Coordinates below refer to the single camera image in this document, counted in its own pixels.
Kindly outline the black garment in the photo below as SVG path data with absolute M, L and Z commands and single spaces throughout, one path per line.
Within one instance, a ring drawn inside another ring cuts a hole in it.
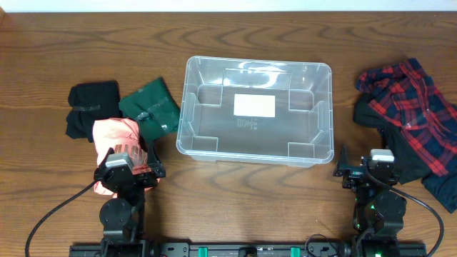
M 360 126 L 377 129 L 383 147 L 392 151 L 395 167 L 401 171 L 401 184 L 430 176 L 431 169 L 405 140 L 401 128 L 385 120 L 368 105 L 372 99 L 370 94 L 361 94 L 354 106 L 353 121 Z
M 66 135 L 72 139 L 87 138 L 93 143 L 95 121 L 122 117 L 117 81 L 77 84 L 71 88 L 68 102 L 71 110 L 66 117 Z

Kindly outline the pink printed t-shirt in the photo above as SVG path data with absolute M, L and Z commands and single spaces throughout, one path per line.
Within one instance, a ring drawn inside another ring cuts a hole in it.
M 151 171 L 147 164 L 147 143 L 134 120 L 110 118 L 95 121 L 92 135 L 98 154 L 97 165 L 101 164 L 112 148 L 115 153 L 127 153 L 130 156 L 134 175 Z

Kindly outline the dark green garment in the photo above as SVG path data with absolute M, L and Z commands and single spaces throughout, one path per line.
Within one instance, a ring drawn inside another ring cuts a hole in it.
M 122 98 L 119 109 L 125 117 L 138 124 L 139 132 L 146 143 L 178 130 L 180 108 L 163 78 L 157 78 Z

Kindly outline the dark navy garment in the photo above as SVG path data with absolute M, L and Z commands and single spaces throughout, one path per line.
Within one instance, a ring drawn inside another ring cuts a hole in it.
M 442 177 L 431 174 L 422 180 L 422 184 L 449 213 L 456 210 L 455 173 Z

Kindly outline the red plaid flannel shirt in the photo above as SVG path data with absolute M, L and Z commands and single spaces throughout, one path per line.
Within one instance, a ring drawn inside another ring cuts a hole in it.
M 447 101 L 415 58 L 363 72 L 356 89 L 437 176 L 456 172 L 456 106 Z

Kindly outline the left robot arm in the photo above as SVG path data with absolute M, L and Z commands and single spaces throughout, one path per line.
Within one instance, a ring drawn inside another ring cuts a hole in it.
M 102 257 L 151 257 L 159 254 L 154 243 L 143 239 L 145 189 L 157 187 L 158 180 L 166 176 L 153 145 L 149 145 L 146 166 L 150 171 L 135 174 L 130 155 L 115 153 L 110 148 L 94 173 L 95 181 L 117 195 L 99 212 L 104 227 Z

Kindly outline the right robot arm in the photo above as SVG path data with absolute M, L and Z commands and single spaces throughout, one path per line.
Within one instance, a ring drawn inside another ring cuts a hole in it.
M 343 146 L 333 175 L 341 177 L 342 187 L 356 195 L 353 228 L 358 232 L 338 247 L 337 255 L 400 256 L 397 233 L 403 228 L 406 199 L 388 189 L 400 177 L 392 152 L 374 149 L 370 156 L 361 158 L 360 165 L 352 166 Z

